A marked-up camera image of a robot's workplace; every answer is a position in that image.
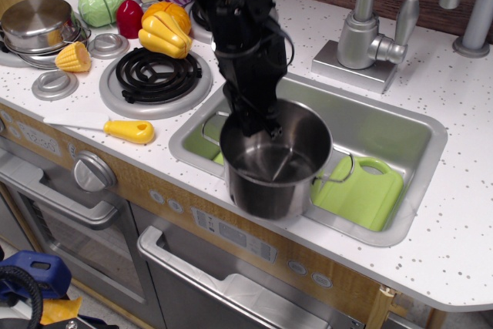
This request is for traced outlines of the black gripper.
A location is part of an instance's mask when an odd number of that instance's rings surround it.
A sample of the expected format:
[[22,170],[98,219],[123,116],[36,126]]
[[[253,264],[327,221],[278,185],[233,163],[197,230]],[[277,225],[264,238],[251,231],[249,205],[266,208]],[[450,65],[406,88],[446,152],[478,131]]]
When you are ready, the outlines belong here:
[[236,124],[244,136],[257,132],[253,116],[271,139],[282,135],[276,111],[277,83],[287,73],[285,41],[289,37],[279,28],[266,28],[259,43],[241,53],[217,52],[220,73],[226,80],[226,97]]

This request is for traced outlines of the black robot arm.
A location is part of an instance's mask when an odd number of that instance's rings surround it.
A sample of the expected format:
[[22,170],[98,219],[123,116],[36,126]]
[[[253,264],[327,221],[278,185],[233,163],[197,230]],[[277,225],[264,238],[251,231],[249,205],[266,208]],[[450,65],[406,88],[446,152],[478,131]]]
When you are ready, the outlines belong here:
[[245,136],[277,138],[277,84],[287,74],[290,38],[271,15],[273,0],[195,0],[213,35],[225,95]]

